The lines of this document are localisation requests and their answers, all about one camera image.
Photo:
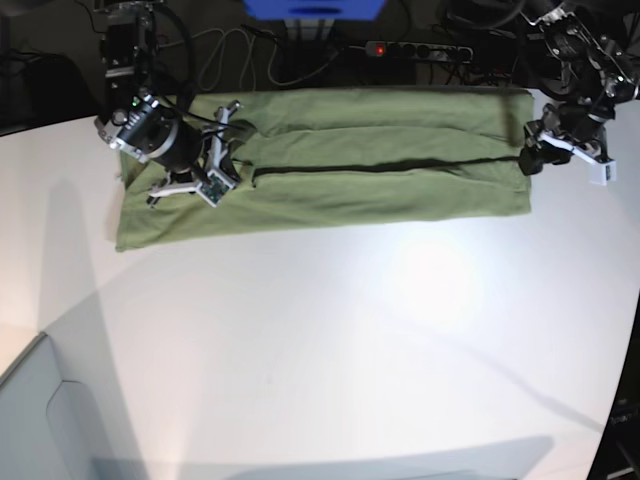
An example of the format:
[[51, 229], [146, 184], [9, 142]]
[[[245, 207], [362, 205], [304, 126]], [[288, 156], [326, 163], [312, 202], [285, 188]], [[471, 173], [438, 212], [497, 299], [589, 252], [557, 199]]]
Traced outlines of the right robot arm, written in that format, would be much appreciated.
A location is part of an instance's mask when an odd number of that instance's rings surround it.
[[[191, 112], [195, 49], [186, 26], [164, 2], [98, 1], [95, 9], [106, 17], [100, 41], [105, 107], [95, 120], [100, 139], [141, 164], [164, 168], [165, 178], [149, 191], [149, 206], [177, 194], [217, 206], [240, 183], [226, 140], [228, 131], [240, 128], [232, 121], [240, 103], [219, 107], [211, 118]], [[157, 82], [157, 16], [176, 27], [186, 48], [187, 79], [174, 100]]]

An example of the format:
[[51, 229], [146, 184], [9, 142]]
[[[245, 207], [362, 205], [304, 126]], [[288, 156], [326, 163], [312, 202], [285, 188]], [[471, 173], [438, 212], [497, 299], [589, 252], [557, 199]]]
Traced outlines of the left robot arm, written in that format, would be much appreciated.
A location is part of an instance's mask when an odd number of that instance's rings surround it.
[[[520, 170], [533, 176], [546, 165], [564, 165], [576, 157], [588, 164], [591, 182], [615, 180], [617, 163], [609, 153], [606, 123], [616, 118], [617, 106], [639, 99], [639, 72], [629, 54], [611, 35], [583, 21], [570, 1], [524, 1], [520, 14], [519, 56], [551, 100], [539, 119], [524, 126]], [[573, 80], [569, 92], [550, 90], [529, 63], [526, 27], [540, 31], [549, 54]]]

